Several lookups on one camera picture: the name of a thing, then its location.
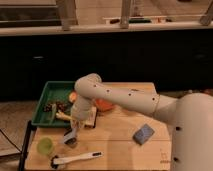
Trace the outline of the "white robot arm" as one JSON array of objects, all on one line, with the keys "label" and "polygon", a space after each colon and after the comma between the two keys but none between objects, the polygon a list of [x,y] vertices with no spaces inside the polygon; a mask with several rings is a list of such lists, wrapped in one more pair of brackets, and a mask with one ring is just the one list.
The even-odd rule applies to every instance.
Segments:
[{"label": "white robot arm", "polygon": [[88,118],[94,99],[103,99],[173,127],[170,171],[213,171],[213,97],[192,93],[172,98],[157,93],[110,87],[96,74],[76,80],[71,115]]}]

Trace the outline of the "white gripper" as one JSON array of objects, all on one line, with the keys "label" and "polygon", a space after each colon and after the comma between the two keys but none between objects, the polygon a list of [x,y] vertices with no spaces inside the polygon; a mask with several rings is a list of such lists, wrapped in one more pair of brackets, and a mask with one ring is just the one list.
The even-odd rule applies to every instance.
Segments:
[{"label": "white gripper", "polygon": [[80,130],[85,121],[93,114],[92,100],[78,97],[71,107],[71,127]]}]

